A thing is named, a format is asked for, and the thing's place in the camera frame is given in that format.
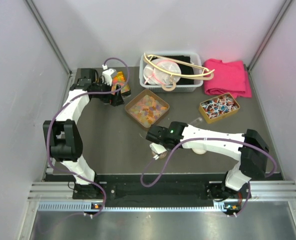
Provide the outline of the gold tin colourful gummies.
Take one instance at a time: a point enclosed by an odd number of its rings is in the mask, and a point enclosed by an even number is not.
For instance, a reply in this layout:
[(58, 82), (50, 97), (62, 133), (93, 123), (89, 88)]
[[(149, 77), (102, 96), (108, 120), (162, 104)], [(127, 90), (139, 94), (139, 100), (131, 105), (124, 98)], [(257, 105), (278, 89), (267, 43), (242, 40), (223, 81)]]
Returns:
[(121, 95), (122, 97), (126, 98), (131, 95), (131, 89), (128, 84), (125, 84), (126, 78), (122, 71), (117, 72), (117, 75), (113, 78), (112, 81), (112, 91), (115, 91), (117, 87), (122, 88)]

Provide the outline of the white round lid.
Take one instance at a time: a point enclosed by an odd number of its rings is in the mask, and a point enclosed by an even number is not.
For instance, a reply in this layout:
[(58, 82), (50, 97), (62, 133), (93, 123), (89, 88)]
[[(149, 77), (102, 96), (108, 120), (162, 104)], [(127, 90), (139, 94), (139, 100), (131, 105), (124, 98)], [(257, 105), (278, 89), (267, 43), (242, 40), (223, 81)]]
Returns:
[(207, 152), (206, 150), (200, 148), (193, 148), (192, 151), (198, 155), (203, 155)]

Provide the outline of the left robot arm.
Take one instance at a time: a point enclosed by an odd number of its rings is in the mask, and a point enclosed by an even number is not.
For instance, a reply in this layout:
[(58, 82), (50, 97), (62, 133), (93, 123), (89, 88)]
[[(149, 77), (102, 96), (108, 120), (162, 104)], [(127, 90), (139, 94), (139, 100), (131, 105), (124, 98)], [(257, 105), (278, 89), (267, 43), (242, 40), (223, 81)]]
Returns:
[(103, 192), (97, 183), (96, 172), (83, 157), (83, 142), (77, 122), (85, 106), (91, 99), (99, 99), (105, 104), (123, 104), (121, 85), (113, 84), (117, 71), (104, 66), (101, 75), (93, 68), (81, 69), (81, 76), (69, 89), (64, 109), (54, 121), (43, 123), (43, 131), (49, 157), (55, 159), (74, 175), (74, 199), (95, 199)]

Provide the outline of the black cloth in basket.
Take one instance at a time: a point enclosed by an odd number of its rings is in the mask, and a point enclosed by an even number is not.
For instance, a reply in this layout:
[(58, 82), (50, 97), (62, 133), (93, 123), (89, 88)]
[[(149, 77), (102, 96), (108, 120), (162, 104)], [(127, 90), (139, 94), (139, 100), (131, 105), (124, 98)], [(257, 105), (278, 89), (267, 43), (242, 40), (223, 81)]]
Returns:
[[(189, 56), (184, 55), (175, 55), (175, 56), (166, 56), (170, 59), (179, 60), (186, 63), (191, 63), (191, 58)], [(176, 63), (177, 66), (174, 65), (175, 63), (171, 63), (169, 60), (166, 60), (165, 58), (160, 58), (160, 63), (157, 65), (165, 70), (168, 70), (173, 73), (179, 73), (178, 69), (181, 70), (181, 73), (183, 75), (192, 75), (194, 73), (193, 68), (190, 66), (186, 66), (181, 63)]]

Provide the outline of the wooden clothes hanger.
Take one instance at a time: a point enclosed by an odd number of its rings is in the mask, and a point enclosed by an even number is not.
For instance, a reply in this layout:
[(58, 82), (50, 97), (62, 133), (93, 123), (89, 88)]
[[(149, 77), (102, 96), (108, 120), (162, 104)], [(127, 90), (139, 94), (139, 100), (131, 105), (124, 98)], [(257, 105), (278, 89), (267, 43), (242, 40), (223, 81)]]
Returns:
[[(146, 64), (142, 69), (143, 85), (160, 87), (166, 92), (172, 92), (177, 89), (178, 82), (181, 79), (210, 81), (214, 77), (214, 70), (171, 57), (144, 53), (143, 62)], [(181, 66), (197, 69), (201, 72), (185, 74), (181, 70)]]

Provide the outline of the gold tin pastel gummies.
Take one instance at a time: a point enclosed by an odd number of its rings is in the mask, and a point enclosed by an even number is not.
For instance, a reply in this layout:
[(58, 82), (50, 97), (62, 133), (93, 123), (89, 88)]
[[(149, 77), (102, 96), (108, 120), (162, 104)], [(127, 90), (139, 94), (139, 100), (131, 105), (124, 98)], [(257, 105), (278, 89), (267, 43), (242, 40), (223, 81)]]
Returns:
[(152, 91), (145, 89), (125, 105), (128, 116), (142, 129), (149, 130), (169, 112), (170, 105)]

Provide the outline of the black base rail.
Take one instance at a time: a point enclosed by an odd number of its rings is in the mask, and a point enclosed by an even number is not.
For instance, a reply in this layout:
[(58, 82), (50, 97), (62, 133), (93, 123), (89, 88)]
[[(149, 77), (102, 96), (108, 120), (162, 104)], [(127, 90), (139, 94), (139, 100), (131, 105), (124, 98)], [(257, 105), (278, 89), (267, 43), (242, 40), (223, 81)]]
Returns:
[(93, 185), (76, 185), (72, 198), (74, 200), (102, 200), (107, 196), (106, 207), (211, 207), (213, 200), (237, 201), (246, 198), (248, 185), (244, 185), (240, 193), (223, 189), (223, 173), (187, 173), (164, 174), (152, 187), (144, 187), (152, 183), (156, 174), (99, 174)]

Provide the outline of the gold tin wrapped candies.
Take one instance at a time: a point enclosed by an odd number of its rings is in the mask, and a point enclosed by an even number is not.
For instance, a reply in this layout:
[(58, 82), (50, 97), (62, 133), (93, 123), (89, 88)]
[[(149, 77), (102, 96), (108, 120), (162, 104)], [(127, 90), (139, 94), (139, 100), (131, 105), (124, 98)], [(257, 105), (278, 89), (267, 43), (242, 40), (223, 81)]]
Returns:
[(199, 104), (199, 112), (208, 124), (237, 113), (240, 105), (230, 93), (217, 95)]

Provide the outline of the clear round container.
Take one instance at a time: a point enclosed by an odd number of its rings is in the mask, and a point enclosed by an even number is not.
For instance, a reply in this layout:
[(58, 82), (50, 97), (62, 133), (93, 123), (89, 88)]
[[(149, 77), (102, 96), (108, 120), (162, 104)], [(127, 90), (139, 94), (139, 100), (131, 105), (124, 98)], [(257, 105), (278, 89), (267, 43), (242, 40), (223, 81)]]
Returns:
[(153, 148), (152, 149), (152, 155), (154, 160), (162, 159), (166, 157), (167, 150), (163, 148)]

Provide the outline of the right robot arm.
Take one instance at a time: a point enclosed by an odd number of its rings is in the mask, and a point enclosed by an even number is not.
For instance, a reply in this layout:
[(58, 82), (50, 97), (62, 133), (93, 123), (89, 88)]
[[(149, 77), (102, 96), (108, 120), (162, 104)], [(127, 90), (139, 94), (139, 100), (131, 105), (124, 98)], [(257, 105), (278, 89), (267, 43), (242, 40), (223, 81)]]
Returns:
[(199, 155), (212, 152), (236, 160), (221, 184), (206, 186), (207, 195), (214, 200), (232, 198), (250, 180), (259, 180), (266, 175), (268, 146), (252, 129), (246, 133), (222, 133), (173, 121), (169, 127), (152, 125), (146, 140), (151, 142), (150, 148), (158, 157), (169, 150), (182, 148)]

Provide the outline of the pink cloth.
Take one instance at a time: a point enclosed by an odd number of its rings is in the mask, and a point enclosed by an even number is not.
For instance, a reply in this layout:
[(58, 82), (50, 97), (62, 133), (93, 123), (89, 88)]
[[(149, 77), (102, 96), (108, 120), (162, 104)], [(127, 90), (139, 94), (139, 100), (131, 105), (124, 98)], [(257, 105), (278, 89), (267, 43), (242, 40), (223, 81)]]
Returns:
[(206, 95), (214, 96), (230, 93), (234, 98), (251, 98), (252, 91), (249, 83), (248, 73), (243, 61), (223, 62), (219, 59), (208, 59), (204, 66), (214, 70), (214, 77), (204, 82)]

